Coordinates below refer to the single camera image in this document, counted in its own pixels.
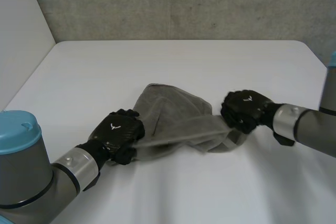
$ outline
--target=white wall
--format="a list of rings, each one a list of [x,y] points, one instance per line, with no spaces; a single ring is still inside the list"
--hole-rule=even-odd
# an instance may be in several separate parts
[[[0,110],[54,45],[36,0],[0,0]]]

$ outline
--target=cloth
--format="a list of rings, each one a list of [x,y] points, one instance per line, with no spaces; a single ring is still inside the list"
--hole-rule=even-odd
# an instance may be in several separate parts
[[[134,147],[134,160],[145,161],[168,155],[182,145],[200,152],[228,152],[243,144],[247,135],[227,126],[211,105],[179,88],[150,84],[134,108],[144,124],[145,137]]]

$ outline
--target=concrete wall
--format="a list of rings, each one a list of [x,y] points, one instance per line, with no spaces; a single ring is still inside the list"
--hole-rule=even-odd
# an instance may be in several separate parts
[[[0,111],[54,45],[36,0],[0,0]]]
[[[336,0],[38,2],[56,41],[293,39],[324,63],[336,49]]]

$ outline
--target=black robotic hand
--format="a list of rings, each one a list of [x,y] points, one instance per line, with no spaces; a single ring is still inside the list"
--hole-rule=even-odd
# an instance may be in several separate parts
[[[108,152],[108,158],[121,165],[127,165],[136,156],[134,142],[145,135],[139,113],[133,110],[118,110],[110,113],[91,133],[89,141],[99,141]]]
[[[230,92],[224,99],[221,115],[229,127],[249,134],[258,125],[266,125],[273,130],[273,117],[282,105],[253,90],[236,91]],[[281,145],[294,145],[294,141],[288,138],[275,132],[273,135]]]
[[[273,103],[252,90],[230,92],[222,103],[221,114],[229,127],[248,134],[261,123],[264,109]]]

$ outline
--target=gray robot arm segment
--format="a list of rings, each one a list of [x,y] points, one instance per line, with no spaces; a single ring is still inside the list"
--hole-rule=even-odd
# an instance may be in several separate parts
[[[336,157],[336,68],[329,68],[320,111],[284,104],[273,118],[273,129],[281,136]]]

